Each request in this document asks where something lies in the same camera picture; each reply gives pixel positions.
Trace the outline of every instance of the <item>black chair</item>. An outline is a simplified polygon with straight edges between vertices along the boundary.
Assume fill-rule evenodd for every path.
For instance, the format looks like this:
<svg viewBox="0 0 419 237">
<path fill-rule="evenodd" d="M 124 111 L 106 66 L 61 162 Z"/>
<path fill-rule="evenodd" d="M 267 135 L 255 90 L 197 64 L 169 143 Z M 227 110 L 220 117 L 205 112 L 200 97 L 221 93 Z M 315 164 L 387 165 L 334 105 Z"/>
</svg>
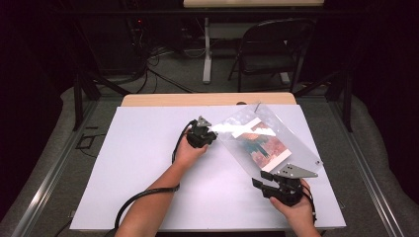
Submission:
<svg viewBox="0 0 419 237">
<path fill-rule="evenodd" d="M 290 91 L 301 67 L 301 52 L 309 42 L 314 23 L 307 19 L 270 20 L 251 27 L 244 34 L 237 56 L 228 76 L 238 62 L 237 92 L 241 91 L 241 77 L 292 72 Z"/>
</svg>

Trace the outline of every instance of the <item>table surface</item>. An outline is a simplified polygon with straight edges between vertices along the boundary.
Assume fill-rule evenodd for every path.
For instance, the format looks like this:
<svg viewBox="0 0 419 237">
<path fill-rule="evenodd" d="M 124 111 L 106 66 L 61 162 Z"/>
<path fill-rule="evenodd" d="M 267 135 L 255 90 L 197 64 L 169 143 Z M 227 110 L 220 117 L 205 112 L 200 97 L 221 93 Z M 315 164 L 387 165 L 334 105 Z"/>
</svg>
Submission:
<svg viewBox="0 0 419 237">
<path fill-rule="evenodd" d="M 324 0 L 184 0 L 186 8 L 322 6 Z"/>
<path fill-rule="evenodd" d="M 318 156 L 303 112 L 290 93 L 129 95 L 117 109 L 70 228 L 111 229 L 122 204 L 170 166 L 174 143 L 185 124 L 198 116 L 220 122 L 243 108 L 233 106 L 237 102 L 270 104 Z M 156 143 L 164 145 L 155 149 Z M 317 173 L 317 178 L 306 179 L 314 195 L 316 226 L 346 226 L 324 168 Z M 251 185 L 248 174 L 222 142 L 216 141 L 182 181 L 160 229 L 267 231 L 290 227 Z"/>
<path fill-rule="evenodd" d="M 122 107 L 141 106 L 229 106 L 239 102 L 296 105 L 291 93 L 201 93 L 127 95 Z"/>
</svg>

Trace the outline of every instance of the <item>wrist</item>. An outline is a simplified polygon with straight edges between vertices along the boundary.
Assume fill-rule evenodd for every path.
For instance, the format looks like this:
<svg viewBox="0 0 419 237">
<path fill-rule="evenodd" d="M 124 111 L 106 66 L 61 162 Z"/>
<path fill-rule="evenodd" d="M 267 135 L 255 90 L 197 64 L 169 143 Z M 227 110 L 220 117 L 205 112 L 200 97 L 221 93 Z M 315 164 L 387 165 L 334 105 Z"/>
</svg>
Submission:
<svg viewBox="0 0 419 237">
<path fill-rule="evenodd" d="M 183 164 L 182 162 L 174 162 L 171 166 L 171 169 L 173 169 L 176 173 L 183 176 L 191 167 L 187 164 Z"/>
<path fill-rule="evenodd" d="M 301 231 L 295 232 L 296 236 L 298 237 L 318 237 L 320 234 L 318 233 L 317 229 L 314 226 L 309 226 Z"/>
</svg>

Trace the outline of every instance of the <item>clear plastic packaging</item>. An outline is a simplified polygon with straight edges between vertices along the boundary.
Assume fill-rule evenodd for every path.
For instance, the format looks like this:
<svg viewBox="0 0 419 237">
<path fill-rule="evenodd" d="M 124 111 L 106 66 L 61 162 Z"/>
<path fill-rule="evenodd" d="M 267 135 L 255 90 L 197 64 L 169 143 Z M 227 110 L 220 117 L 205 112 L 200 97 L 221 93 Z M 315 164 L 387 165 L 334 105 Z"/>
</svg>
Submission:
<svg viewBox="0 0 419 237">
<path fill-rule="evenodd" d="M 249 105 L 211 128 L 254 179 L 288 164 L 316 173 L 323 162 L 264 104 Z"/>
</svg>

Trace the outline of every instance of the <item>human hand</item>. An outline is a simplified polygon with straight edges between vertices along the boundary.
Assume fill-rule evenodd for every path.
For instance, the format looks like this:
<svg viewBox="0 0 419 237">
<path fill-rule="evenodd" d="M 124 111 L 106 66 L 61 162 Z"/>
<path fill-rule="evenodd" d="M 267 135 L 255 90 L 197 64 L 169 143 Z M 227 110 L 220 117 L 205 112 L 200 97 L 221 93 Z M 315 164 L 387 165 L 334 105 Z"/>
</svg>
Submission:
<svg viewBox="0 0 419 237">
<path fill-rule="evenodd" d="M 310 189 L 310 186 L 304 179 L 301 179 L 301 184 Z M 303 191 L 310 196 L 308 190 L 303 189 Z M 306 196 L 303 196 L 301 201 L 293 206 L 287 206 L 275 197 L 270 197 L 269 200 L 271 204 L 286 217 L 287 222 L 298 237 L 320 236 L 314 227 L 313 210 L 310 201 Z"/>
<path fill-rule="evenodd" d="M 194 148 L 189 144 L 186 135 L 183 135 L 176 151 L 175 162 L 173 164 L 188 170 L 195 164 L 200 156 L 206 153 L 208 147 L 209 146 L 206 144 L 202 148 Z"/>
</svg>

